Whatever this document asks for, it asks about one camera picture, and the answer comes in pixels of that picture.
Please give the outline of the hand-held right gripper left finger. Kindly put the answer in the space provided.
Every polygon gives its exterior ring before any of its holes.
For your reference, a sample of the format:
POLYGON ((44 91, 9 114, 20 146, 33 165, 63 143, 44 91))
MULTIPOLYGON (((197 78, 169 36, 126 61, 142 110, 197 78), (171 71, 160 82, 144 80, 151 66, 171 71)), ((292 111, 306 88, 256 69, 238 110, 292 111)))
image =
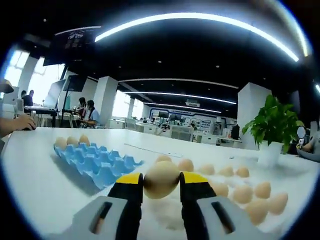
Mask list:
POLYGON ((130 173, 116 180, 107 196, 92 200, 51 240, 135 240, 142 218, 143 174, 130 173))

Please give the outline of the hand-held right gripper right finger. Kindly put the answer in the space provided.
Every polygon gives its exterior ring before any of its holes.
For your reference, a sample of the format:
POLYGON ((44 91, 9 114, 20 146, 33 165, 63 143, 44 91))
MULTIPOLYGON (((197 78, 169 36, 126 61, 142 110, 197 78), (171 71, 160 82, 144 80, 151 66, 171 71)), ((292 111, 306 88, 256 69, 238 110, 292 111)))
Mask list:
POLYGON ((181 216, 189 240, 276 240, 254 226, 230 199, 217 196, 207 178, 188 171, 179 177, 181 216))

